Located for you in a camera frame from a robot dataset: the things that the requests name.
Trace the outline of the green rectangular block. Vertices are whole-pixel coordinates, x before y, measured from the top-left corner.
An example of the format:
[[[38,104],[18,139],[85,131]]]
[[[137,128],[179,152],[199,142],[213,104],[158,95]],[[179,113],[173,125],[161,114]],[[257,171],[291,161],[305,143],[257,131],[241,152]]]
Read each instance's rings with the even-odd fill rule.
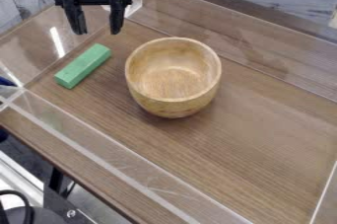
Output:
[[[110,56],[110,49],[95,43],[55,73],[55,82],[71,89]]]

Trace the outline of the brown wooden bowl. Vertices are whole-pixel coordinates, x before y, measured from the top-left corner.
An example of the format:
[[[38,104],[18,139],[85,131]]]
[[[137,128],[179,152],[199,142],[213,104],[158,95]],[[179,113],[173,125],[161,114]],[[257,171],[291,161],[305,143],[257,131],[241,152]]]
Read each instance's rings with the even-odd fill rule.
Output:
[[[125,62],[130,95],[150,114],[186,117],[214,99],[222,74],[221,60],[202,42],[163,37],[139,45]]]

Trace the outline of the blue object at edge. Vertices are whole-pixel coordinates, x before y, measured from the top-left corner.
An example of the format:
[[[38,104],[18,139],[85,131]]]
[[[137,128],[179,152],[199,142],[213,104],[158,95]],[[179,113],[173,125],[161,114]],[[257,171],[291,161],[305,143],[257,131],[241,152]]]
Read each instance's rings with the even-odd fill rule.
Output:
[[[4,78],[1,76],[0,76],[0,85],[1,86],[13,86],[13,87],[17,86],[10,80],[8,80],[6,78]]]

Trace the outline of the black metal table leg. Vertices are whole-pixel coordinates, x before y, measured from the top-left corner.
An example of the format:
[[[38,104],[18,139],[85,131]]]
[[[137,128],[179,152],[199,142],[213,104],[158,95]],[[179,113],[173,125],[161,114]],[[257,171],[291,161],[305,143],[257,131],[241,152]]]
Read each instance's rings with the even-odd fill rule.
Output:
[[[62,172],[57,168],[53,168],[51,175],[50,175],[50,180],[49,180],[49,188],[55,193],[59,193],[61,184],[62,184]]]

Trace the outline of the clear acrylic tray wall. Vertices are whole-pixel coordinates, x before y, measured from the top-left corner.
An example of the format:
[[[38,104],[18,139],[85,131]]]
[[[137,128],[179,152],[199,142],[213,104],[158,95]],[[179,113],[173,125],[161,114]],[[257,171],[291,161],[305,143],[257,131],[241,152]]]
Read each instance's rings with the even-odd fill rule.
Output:
[[[139,0],[111,35],[99,7],[73,34],[47,8],[0,36],[0,126],[134,224],[337,224],[337,31],[261,19],[223,0]],[[147,114],[123,65],[162,37],[215,51],[221,86],[181,119]],[[111,56],[54,79],[95,43]]]

